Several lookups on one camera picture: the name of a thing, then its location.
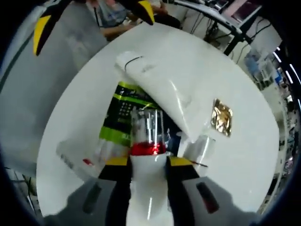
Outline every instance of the round table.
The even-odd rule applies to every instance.
[[[225,189],[242,211],[256,212],[273,179],[279,132],[264,97],[249,77],[222,52],[189,33],[161,24],[131,29],[98,52],[76,75],[57,102],[46,126],[37,162],[37,193],[42,214],[59,212],[68,196],[83,184],[56,155],[59,142],[85,134],[93,148],[120,76],[116,57],[124,51],[147,56],[164,70],[183,94],[197,90],[211,115],[219,98],[233,110],[228,138],[216,139],[207,176]]]

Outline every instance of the green label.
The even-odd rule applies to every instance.
[[[158,108],[158,105],[139,86],[119,82],[99,138],[130,147],[131,112],[134,108]]]

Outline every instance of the small gold packet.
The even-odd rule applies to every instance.
[[[220,133],[230,137],[232,127],[232,110],[219,99],[213,102],[211,125]]]

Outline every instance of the black stripe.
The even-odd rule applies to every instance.
[[[11,71],[11,69],[13,68],[13,66],[15,65],[17,59],[19,58],[19,56],[21,55],[21,53],[23,52],[23,50],[25,49],[25,47],[27,46],[27,44],[29,43],[29,41],[31,40],[31,38],[33,37],[33,32],[30,34],[30,36],[25,40],[25,42],[21,45],[20,49],[16,52],[16,54],[14,55],[13,59],[11,60],[11,62],[9,63],[6,71],[3,74],[3,77],[0,80],[0,93],[4,87],[4,84],[8,78],[8,75]]]
[[[97,25],[98,25],[98,27],[100,27],[100,24],[99,24],[99,21],[98,21],[97,12],[96,12],[96,8],[93,7],[93,9],[94,9],[94,15],[95,15],[95,18],[96,18]]]
[[[127,72],[127,65],[128,65],[129,63],[131,63],[131,62],[134,61],[134,60],[140,59],[140,58],[143,58],[143,56],[137,56],[137,57],[135,57],[134,59],[129,60],[129,61],[126,63],[126,65],[124,65],[124,70],[125,70],[125,72]]]
[[[131,198],[131,177],[132,164],[130,159],[127,160],[127,166],[106,165],[99,176],[101,179],[117,182],[107,209],[105,222],[108,226],[126,226],[127,209]]]
[[[166,178],[168,199],[174,217],[174,225],[194,226],[194,214],[183,180],[198,178],[193,166],[171,166],[170,159],[166,162]]]

